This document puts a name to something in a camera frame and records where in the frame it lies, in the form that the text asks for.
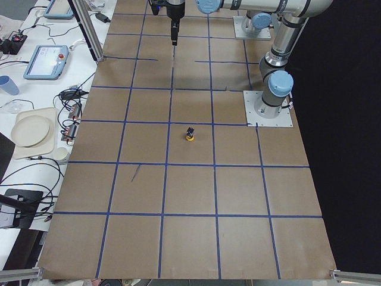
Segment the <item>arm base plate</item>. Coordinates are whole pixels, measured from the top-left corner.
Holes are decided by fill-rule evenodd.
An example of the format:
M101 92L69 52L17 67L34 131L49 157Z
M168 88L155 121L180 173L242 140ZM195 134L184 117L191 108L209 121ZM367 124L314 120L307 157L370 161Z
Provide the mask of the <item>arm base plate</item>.
M234 16L233 24L236 39L253 39L258 41L269 41L271 39L268 26L262 29L256 28L247 16Z
M278 107L263 102L262 91L244 91L246 122L250 127L292 128L291 111L286 99Z

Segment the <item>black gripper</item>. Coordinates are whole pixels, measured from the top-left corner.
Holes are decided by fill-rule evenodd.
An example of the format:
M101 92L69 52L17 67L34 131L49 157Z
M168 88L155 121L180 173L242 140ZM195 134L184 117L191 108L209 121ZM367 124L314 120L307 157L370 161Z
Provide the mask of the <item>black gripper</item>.
M177 46L180 20L185 15L185 0L166 0L166 3L167 16L171 19L171 42Z

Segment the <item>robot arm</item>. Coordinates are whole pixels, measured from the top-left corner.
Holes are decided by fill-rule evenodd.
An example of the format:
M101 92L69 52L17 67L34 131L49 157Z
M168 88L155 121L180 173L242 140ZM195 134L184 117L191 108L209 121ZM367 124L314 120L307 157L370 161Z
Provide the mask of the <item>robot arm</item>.
M271 25L271 14L257 11L257 10L248 10L246 12L246 17L242 22L243 31L247 34L257 34L260 33L263 29Z
M282 15L271 50L260 61L264 82L262 96L254 104L255 112L266 119L277 117L284 99L293 88L293 78L285 65L308 18L326 11L332 1L196 1L203 14L222 9L247 10Z

